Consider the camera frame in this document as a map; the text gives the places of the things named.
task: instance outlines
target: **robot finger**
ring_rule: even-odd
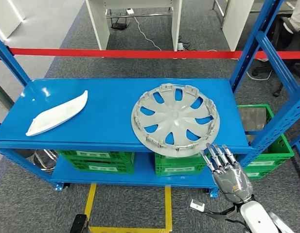
[[[225,157],[225,154],[224,154],[217,144],[212,144],[215,149],[218,152],[218,156],[221,157],[221,159],[224,163],[224,165],[229,164],[229,161]]]
[[[227,157],[230,159],[230,161],[231,161],[231,164],[234,164],[235,162],[236,162],[236,160],[235,159],[235,157],[233,156],[233,154],[232,154],[229,148],[227,148],[227,146],[226,145],[222,145],[222,148],[225,151],[225,153],[227,155]]]
[[[205,152],[203,150],[200,151],[200,154],[202,155],[202,157],[205,160],[205,162],[206,162],[207,166],[209,167],[209,169],[211,172],[215,171],[214,165],[212,165],[212,163],[205,154]]]
[[[220,162],[220,159],[218,156],[215,153],[215,151],[212,149],[211,145],[210,143],[207,143],[206,147],[209,150],[209,153],[211,155],[213,160],[217,164],[217,167],[221,167],[222,164]]]

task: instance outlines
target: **white sleeve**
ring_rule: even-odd
[[[295,10],[290,18],[290,23],[296,30],[300,31],[300,0],[298,0]]]

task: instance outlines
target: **red barrier tape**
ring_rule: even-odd
[[[142,51],[142,50],[75,50],[75,49],[18,49],[12,48],[14,55],[66,56],[66,57],[108,57],[108,58],[147,58],[147,59],[236,59],[242,51]],[[282,59],[300,59],[300,51],[279,51]],[[263,51],[255,57],[266,58]]]

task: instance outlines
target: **lower shelf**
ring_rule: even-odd
[[[173,187],[216,188],[211,172],[204,168],[199,175],[168,176],[156,175],[153,153],[136,153],[133,175],[84,172],[74,169],[63,157],[60,157],[52,174],[51,181],[62,183],[97,183],[119,185],[144,185]]]

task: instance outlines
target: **yellow tape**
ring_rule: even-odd
[[[170,186],[165,187],[165,228],[168,233],[172,231],[171,188]]]
[[[166,229],[90,227],[91,233],[169,233]]]
[[[91,215],[91,211],[92,208],[92,204],[94,203],[94,193],[96,192],[97,184],[92,183],[89,188],[88,196],[87,197],[86,206],[85,207],[84,214],[87,215],[87,218],[89,219]]]
[[[89,219],[94,202],[96,184],[92,183],[88,192],[85,214]],[[165,187],[165,228],[122,228],[122,227],[89,227],[91,233],[169,233],[172,231],[171,190],[170,186]]]

